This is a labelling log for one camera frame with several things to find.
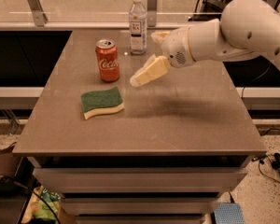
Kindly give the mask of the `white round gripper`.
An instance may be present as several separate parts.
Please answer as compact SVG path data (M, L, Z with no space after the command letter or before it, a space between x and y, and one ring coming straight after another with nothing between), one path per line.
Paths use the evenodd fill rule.
M164 56L151 55L143 67L130 78L130 84L133 87L143 86L166 75L171 66L183 68L194 64L189 49L188 27L181 27L172 32L156 31L151 34L151 38L156 44L162 44L161 50Z

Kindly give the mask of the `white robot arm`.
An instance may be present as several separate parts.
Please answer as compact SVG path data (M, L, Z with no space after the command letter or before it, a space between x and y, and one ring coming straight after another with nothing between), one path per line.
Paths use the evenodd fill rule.
M280 71L280 15L263 0L232 0L221 17L154 32L162 55L153 55L131 78L134 87L164 76L170 68L199 61L241 62L262 56Z

